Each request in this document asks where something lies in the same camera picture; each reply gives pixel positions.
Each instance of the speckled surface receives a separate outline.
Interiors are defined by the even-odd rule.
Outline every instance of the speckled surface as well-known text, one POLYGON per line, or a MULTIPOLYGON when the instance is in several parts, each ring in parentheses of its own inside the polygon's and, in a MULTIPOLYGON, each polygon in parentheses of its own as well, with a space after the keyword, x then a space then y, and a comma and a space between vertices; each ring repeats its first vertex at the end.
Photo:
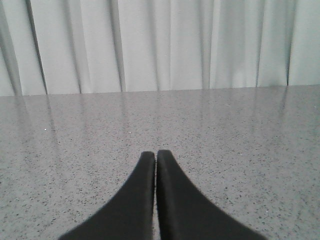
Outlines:
POLYGON ((0 97, 0 239, 56 239, 158 149, 269 239, 319 239, 319 85, 0 97))

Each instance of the black object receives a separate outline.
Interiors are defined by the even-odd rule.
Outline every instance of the black object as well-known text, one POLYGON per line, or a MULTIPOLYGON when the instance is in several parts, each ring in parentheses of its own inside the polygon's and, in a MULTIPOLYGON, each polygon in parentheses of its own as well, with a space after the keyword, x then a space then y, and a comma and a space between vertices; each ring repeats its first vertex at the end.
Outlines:
POLYGON ((156 197, 163 240, 265 240, 202 195, 169 150, 157 154, 156 197))
POLYGON ((116 195, 60 240, 151 240, 155 155, 143 152, 116 195))

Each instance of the curtain fold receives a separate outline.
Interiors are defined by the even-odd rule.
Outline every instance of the curtain fold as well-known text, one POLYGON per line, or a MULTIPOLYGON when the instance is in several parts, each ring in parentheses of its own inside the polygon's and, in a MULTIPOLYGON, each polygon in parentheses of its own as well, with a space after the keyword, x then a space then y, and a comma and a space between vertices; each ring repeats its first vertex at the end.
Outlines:
POLYGON ((320 84, 318 0, 1 0, 0 96, 320 84))

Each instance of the granite surface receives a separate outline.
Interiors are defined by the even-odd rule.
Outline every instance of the granite surface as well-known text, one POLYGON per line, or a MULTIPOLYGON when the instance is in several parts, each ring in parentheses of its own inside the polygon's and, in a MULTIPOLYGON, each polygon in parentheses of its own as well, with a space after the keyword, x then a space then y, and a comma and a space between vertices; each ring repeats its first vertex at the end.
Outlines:
POLYGON ((269 239, 319 239, 320 85, 0 97, 0 239, 56 239, 158 149, 269 239))

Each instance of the white fabric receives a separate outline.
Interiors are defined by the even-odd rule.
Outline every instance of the white fabric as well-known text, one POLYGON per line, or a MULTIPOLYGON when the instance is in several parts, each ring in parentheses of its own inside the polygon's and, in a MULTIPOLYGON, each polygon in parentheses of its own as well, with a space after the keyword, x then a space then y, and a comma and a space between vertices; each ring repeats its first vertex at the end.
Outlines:
POLYGON ((0 96, 320 84, 319 0, 1 0, 0 96))

